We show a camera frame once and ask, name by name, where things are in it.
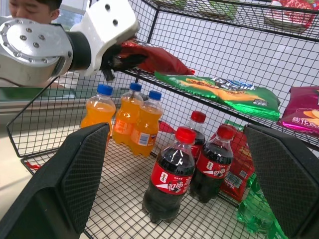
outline cola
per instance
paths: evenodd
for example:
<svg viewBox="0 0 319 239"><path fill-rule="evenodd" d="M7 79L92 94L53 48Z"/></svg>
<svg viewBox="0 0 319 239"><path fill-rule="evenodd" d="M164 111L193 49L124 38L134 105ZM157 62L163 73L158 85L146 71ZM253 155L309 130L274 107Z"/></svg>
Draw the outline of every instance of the cola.
<svg viewBox="0 0 319 239"><path fill-rule="evenodd" d="M230 142L236 128L222 124L215 137L206 143L196 164L196 171L190 183L190 195L207 203L215 198L230 169L234 155Z"/></svg>
<svg viewBox="0 0 319 239"><path fill-rule="evenodd" d="M191 147L191 153L195 162L197 161L200 152L205 144L205 135L202 125L205 122L206 115L200 111L193 111L190 117L190 121L186 124L186 127L196 132L195 144Z"/></svg>
<svg viewBox="0 0 319 239"><path fill-rule="evenodd" d="M191 154L195 137L193 130L179 127L174 144L158 154L142 204L152 223L171 223L176 218L195 171Z"/></svg>

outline blue bottle cap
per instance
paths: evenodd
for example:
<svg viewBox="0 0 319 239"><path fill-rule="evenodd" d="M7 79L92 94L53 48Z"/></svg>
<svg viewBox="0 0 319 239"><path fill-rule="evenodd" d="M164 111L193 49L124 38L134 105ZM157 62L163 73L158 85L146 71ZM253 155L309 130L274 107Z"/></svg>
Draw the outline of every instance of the blue bottle cap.
<svg viewBox="0 0 319 239"><path fill-rule="evenodd" d="M141 91L142 89L142 85L138 84L138 83L131 83L130 85L130 90L132 91Z"/></svg>
<svg viewBox="0 0 319 239"><path fill-rule="evenodd" d="M108 85L99 84L97 92L102 95L111 96L113 93L113 87Z"/></svg>
<svg viewBox="0 0 319 239"><path fill-rule="evenodd" d="M153 100L160 101L161 99L161 92L157 91L150 91L149 97Z"/></svg>

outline red snack bag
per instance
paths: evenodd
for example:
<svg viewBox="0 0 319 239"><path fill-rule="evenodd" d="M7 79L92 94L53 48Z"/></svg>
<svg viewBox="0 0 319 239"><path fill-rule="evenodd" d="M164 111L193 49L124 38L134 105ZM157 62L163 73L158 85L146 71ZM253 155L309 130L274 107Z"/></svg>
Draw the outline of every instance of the red snack bag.
<svg viewBox="0 0 319 239"><path fill-rule="evenodd" d="M319 86L292 87L278 125L319 137Z"/></svg>
<svg viewBox="0 0 319 239"><path fill-rule="evenodd" d="M138 67L150 73L155 71L169 75L193 75L195 73L194 70L187 68L177 57L161 47L137 39L130 39L122 43L120 57L126 58L136 54L147 56L146 60Z"/></svg>
<svg viewBox="0 0 319 239"><path fill-rule="evenodd" d="M273 0L271 5L293 7L300 9L318 10L319 1L316 0ZM315 14L272 9L265 16L266 23L273 24L276 27L286 31L302 33L311 27Z"/></svg>
<svg viewBox="0 0 319 239"><path fill-rule="evenodd" d="M231 143L234 160L221 186L221 190L238 202L241 202L246 190L247 181L255 172L255 168L247 138L243 133L243 127L230 121L226 123L235 126L238 131Z"/></svg>

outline orange soda bottle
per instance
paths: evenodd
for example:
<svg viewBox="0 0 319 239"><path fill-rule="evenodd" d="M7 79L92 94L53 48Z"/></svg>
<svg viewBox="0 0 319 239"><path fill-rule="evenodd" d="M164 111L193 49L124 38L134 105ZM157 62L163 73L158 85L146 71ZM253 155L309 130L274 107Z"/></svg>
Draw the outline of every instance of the orange soda bottle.
<svg viewBox="0 0 319 239"><path fill-rule="evenodd" d="M131 150L134 155L147 157L151 153L159 132L159 119L163 114L160 105L161 93L150 91L149 100L140 108L140 116L131 135Z"/></svg>
<svg viewBox="0 0 319 239"><path fill-rule="evenodd" d="M140 95L142 86L131 83L130 91L121 97L121 108L116 113L112 138L115 143L129 144L134 124L138 121L143 98Z"/></svg>
<svg viewBox="0 0 319 239"><path fill-rule="evenodd" d="M115 104L111 100L112 93L113 88L111 86L99 84L96 96L91 97L86 102L86 116L81 122L81 128L98 123L109 123L108 141L111 135L112 116L116 110Z"/></svg>

